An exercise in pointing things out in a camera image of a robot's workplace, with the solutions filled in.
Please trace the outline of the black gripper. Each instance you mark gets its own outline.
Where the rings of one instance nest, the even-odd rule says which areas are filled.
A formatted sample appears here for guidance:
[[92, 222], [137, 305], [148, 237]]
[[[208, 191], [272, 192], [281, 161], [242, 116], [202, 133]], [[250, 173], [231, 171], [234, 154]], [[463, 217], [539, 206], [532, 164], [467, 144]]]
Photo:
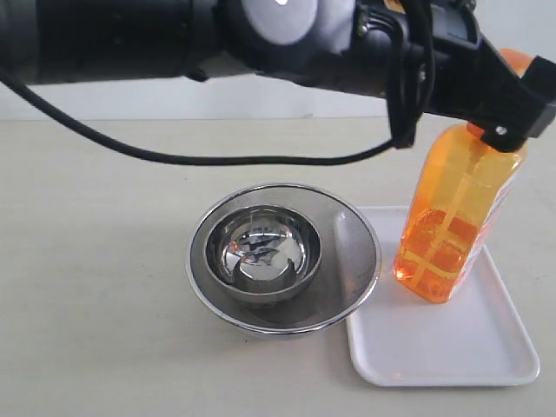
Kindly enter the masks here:
[[352, 27], [347, 91], [386, 100], [389, 115], [465, 120], [503, 153], [555, 120], [555, 63], [536, 56], [518, 75], [482, 38], [470, 1], [358, 1]]

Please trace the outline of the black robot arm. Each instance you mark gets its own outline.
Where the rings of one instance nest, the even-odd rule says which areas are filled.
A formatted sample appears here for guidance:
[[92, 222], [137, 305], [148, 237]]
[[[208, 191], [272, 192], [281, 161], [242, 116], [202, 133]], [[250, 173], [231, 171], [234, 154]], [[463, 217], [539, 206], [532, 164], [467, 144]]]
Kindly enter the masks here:
[[471, 1], [4, 1], [1, 82], [83, 136], [36, 85], [254, 74], [381, 97], [389, 145], [423, 114], [470, 122], [501, 152], [555, 118], [555, 65], [510, 64]]

